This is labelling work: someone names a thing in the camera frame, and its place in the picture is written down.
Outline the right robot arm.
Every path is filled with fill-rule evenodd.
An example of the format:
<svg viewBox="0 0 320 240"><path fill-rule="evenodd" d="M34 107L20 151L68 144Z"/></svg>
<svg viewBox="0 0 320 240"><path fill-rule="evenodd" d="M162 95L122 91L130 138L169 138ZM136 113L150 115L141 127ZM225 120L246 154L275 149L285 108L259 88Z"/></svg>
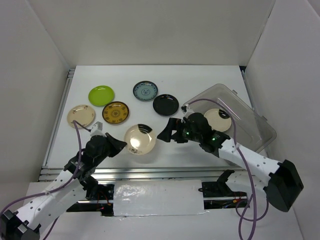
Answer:
<svg viewBox="0 0 320 240"><path fill-rule="evenodd" d="M297 168L291 161L270 159L237 144L227 134L213 130L199 112L182 119L169 118L157 138L166 143L196 142L205 152L246 169L264 184L262 190L268 202L282 212L290 210L304 188Z"/></svg>

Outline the blue patterned plate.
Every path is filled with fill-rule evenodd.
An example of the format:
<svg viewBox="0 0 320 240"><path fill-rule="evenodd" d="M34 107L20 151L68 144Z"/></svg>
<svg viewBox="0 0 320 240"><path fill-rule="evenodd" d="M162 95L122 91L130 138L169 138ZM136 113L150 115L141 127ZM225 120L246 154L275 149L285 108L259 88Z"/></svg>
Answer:
<svg viewBox="0 0 320 240"><path fill-rule="evenodd" d="M158 95L159 90L155 83L145 80L136 83L132 92L139 101L149 102Z"/></svg>

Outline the cream plate black patch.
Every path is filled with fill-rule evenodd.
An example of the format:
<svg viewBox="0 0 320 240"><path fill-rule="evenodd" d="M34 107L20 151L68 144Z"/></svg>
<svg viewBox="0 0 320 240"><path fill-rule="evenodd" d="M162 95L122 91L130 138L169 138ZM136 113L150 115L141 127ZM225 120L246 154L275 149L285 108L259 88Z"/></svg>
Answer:
<svg viewBox="0 0 320 240"><path fill-rule="evenodd" d="M212 108L205 112L204 117L207 119L208 124L212 130L225 132L231 125L231 117L221 109Z"/></svg>
<svg viewBox="0 0 320 240"><path fill-rule="evenodd" d="M124 135L126 149L134 155L145 155L151 152L156 145L156 138L156 132L142 123L131 126Z"/></svg>

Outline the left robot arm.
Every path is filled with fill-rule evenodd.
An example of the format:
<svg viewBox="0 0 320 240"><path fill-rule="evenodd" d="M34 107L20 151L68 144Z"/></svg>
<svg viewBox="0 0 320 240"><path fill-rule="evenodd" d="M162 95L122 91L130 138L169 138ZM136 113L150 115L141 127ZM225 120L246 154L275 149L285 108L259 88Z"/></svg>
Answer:
<svg viewBox="0 0 320 240"><path fill-rule="evenodd" d="M95 199L102 185L92 174L105 158L115 157L126 145L108 133L92 136L45 190L23 197L30 201L16 211L7 206L1 211L0 237L3 240L38 240L42 231L76 202Z"/></svg>

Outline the yellow brown patterned plate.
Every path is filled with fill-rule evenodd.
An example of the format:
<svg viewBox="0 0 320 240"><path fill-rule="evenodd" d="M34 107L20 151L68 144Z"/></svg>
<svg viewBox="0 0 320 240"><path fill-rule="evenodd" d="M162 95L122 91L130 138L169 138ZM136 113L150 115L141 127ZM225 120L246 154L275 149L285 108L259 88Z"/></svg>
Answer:
<svg viewBox="0 0 320 240"><path fill-rule="evenodd" d="M102 118L111 125L122 124L130 115L129 107L121 101L108 103L102 110Z"/></svg>

